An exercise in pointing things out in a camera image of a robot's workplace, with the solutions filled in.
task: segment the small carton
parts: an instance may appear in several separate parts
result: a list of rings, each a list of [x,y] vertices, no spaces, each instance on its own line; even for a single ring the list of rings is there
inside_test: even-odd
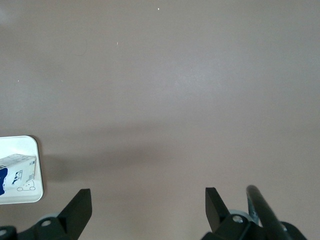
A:
[[[0,196],[35,178],[36,157],[13,154],[0,159]]]

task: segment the black mechanical part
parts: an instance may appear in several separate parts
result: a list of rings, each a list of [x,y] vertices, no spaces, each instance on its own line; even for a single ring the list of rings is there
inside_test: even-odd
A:
[[[90,189],[81,189],[57,217],[47,217],[17,234],[14,226],[0,227],[0,240],[77,240],[92,215]]]
[[[212,232],[202,240],[307,240],[295,226],[277,219],[257,187],[247,187],[247,198],[252,220],[230,214],[217,190],[206,188],[205,211]]]

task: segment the black tube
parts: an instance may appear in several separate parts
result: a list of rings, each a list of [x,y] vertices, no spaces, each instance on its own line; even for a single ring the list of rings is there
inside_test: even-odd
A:
[[[249,207],[257,213],[268,240],[292,240],[256,186],[246,188]]]

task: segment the beige tabletop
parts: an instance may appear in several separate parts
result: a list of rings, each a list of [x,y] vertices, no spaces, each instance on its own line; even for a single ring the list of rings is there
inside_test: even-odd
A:
[[[200,240],[205,187],[247,211],[254,184],[319,239],[320,1],[2,1],[0,113],[45,191],[0,226],[90,188],[81,240]]]

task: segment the white tray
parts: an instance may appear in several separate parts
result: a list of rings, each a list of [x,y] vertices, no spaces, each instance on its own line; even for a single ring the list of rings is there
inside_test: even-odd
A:
[[[12,154],[22,154],[36,157],[34,180],[28,185],[18,187],[0,196],[0,204],[34,203],[44,194],[41,169],[39,163],[38,145],[31,136],[6,136],[0,137],[0,159]]]

